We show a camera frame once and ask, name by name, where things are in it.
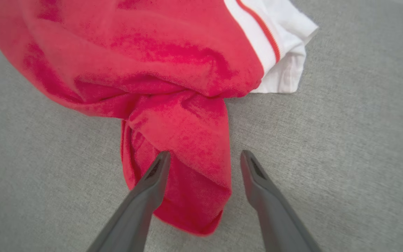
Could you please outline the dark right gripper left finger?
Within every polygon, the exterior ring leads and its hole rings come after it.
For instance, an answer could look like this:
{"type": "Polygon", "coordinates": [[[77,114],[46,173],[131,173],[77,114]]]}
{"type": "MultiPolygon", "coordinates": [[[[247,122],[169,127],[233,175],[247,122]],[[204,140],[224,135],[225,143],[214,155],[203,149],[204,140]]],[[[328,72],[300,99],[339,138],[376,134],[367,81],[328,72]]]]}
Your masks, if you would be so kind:
{"type": "Polygon", "coordinates": [[[144,252],[153,212],[164,199],[170,160],[168,151],[158,154],[87,252],[144,252]]]}

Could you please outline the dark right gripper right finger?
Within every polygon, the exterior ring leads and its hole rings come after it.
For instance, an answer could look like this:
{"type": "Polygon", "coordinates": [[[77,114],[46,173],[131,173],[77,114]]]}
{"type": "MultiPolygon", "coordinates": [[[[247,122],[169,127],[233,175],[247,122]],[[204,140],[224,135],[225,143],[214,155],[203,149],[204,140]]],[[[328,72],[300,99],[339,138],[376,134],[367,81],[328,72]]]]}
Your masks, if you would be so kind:
{"type": "Polygon", "coordinates": [[[240,154],[240,168],[248,202],[256,210],[266,252],[322,252],[256,156],[240,154]]]}

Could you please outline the red and white jersey shirt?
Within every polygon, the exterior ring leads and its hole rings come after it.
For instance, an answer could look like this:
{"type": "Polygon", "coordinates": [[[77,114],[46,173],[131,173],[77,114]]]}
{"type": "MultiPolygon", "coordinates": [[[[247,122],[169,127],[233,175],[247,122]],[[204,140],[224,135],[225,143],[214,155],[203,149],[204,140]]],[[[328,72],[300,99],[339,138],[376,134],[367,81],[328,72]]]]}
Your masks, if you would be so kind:
{"type": "Polygon", "coordinates": [[[0,50],[27,80],[121,120],[130,189],[171,153],[155,215],[197,236],[232,194],[225,99],[296,92],[317,30],[290,0],[0,0],[0,50]]]}

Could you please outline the grey fabric sofa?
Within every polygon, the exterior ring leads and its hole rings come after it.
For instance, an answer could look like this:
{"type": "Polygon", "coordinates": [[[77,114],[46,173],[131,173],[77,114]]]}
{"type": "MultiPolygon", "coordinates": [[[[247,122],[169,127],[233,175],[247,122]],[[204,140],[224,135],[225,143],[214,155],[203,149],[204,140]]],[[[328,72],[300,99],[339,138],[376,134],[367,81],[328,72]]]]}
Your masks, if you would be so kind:
{"type": "MultiPolygon", "coordinates": [[[[293,0],[319,29],[299,89],[227,99],[232,188],[215,233],[153,218],[146,252],[264,252],[252,151],[323,252],[403,252],[403,0],[293,0]]],[[[128,194],[120,121],[52,102],[0,52],[0,252],[86,252],[128,194]]]]}

